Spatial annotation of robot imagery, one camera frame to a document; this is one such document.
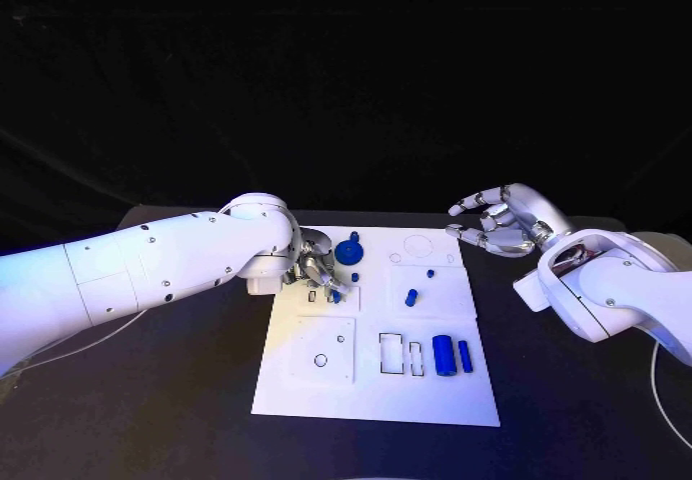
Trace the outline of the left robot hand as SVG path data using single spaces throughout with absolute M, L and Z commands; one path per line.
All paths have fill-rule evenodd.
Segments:
M 310 280 L 326 291 L 346 295 L 350 287 L 336 277 L 329 236 L 320 230 L 301 227 L 297 243 L 290 246 L 290 253 L 295 254 L 295 263 L 282 274 L 282 283 L 291 285 L 298 280 Z

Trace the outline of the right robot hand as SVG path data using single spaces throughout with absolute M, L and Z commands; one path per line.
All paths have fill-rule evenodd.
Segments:
M 450 224 L 445 232 L 487 253 L 519 258 L 545 252 L 575 232 L 575 226 L 548 198 L 527 185 L 512 183 L 473 193 L 448 208 L 451 217 L 484 208 L 480 228 Z

